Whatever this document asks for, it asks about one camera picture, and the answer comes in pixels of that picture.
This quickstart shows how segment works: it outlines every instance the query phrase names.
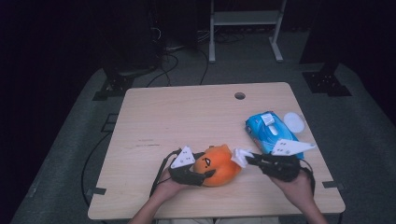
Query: wet wipes package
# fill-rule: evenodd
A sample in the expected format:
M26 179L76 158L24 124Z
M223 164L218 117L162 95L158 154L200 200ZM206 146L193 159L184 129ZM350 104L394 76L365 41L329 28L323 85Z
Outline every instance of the wet wipes package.
M299 142L299 140L273 111L251 116L246 121L245 129L264 154L274 154L273 149L276 146L276 154L285 156L295 154L299 159L304 158L303 152L293 153L292 150L288 149L288 144L291 146L292 142Z

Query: person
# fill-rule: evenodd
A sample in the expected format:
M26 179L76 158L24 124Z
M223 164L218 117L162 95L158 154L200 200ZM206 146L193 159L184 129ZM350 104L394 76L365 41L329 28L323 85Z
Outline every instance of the person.
M300 171L299 175L291 182L283 182L273 177L270 177L270 179L283 191L286 198L303 213L309 224L328 223L315 203L312 195L310 179L306 172ZM159 183L161 184L157 186L151 197L128 222L128 224L151 224L151 221L160 206L188 186L178 184L176 181L172 180L168 169L163 171ZM210 222L198 220L195 223Z

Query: wooden table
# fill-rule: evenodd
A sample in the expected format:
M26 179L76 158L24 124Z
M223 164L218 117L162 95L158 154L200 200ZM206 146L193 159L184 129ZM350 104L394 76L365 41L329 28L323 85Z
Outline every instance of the wooden table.
M245 99L236 99L238 92ZM280 118L290 111L303 114L287 83L128 90L97 183L97 188L106 193L93 195L89 217L133 217L148 199L163 159L179 147L188 145L196 153L209 146L227 144L230 149L251 148L260 153L244 127L249 116L267 110L273 110ZM300 141L315 143L307 124L296 136ZM305 152L305 159L314 169L315 199L320 210L325 214L342 213L345 205L337 188L325 189L322 185L332 181L332 176L320 151ZM165 203L156 217L295 214L301 213L280 189L258 167L248 166L228 185L183 190Z

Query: white metal frame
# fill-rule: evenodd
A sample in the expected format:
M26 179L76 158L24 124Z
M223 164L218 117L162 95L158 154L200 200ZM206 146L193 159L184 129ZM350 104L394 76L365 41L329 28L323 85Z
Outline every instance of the white metal frame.
M283 62L282 54L277 46L277 38L279 35L280 25L287 0L282 0L280 10L267 11L225 11L215 12L215 0L211 0L210 6L210 40L209 40L209 61L216 61L215 50L215 26L216 25L261 25L274 24L274 35L269 37L271 48L275 54L276 61Z

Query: black cable on floor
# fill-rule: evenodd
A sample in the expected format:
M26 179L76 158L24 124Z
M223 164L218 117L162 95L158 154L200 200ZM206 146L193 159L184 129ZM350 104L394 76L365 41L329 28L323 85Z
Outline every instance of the black cable on floor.
M168 76L168 71L165 71L165 69L163 69L163 64L161 63L161 70L163 70L163 72L166 75L166 79L168 80L168 84L166 86L172 86L171 84L171 78Z
M226 34L226 33L219 33L215 37L215 41L217 44L222 44L222 45L231 45L233 43L236 43L238 41L241 41L245 39L244 34Z
M177 58L175 55L168 54L167 56L170 56L170 57L174 58L174 59L176 60L175 64L174 64L169 70L164 71L164 72L162 72L161 74L159 74L158 76L154 77L154 78L148 83L148 85L146 86L146 88L149 87L149 85L151 85L151 83L154 82L155 79L157 79L158 77L161 77L161 76L163 76L163 75L167 75L168 72L170 72L170 71L172 71L173 69L175 69L176 66L178 65L178 58Z
M207 55L204 53L203 50L201 50L201 49L198 49L198 50L201 51L202 54L204 54L205 60L206 60L206 68L205 68L204 74L201 77L201 81L199 82L199 85L202 85L202 83L204 82L204 78L206 76L206 73L207 73L207 69L209 68L209 59L207 58Z
M82 193L82 197L84 198L85 204L87 204L88 206L90 206L90 203L88 202L88 199L87 199L87 197L86 197L86 195L85 195L85 190L84 190L84 174L85 174L85 169L87 168L88 161L90 160L91 155L93 154L93 152L99 147L99 145L100 145L111 133L113 133L113 132L108 132L108 133L106 133L106 135L103 136L103 137L99 140L98 143L96 143L96 145L95 145L95 146L93 147L93 149L91 150L90 155L88 156L87 160L85 160L84 167L82 168L81 179L80 179L80 181L81 181L81 184L80 184L80 185L81 185L81 193Z

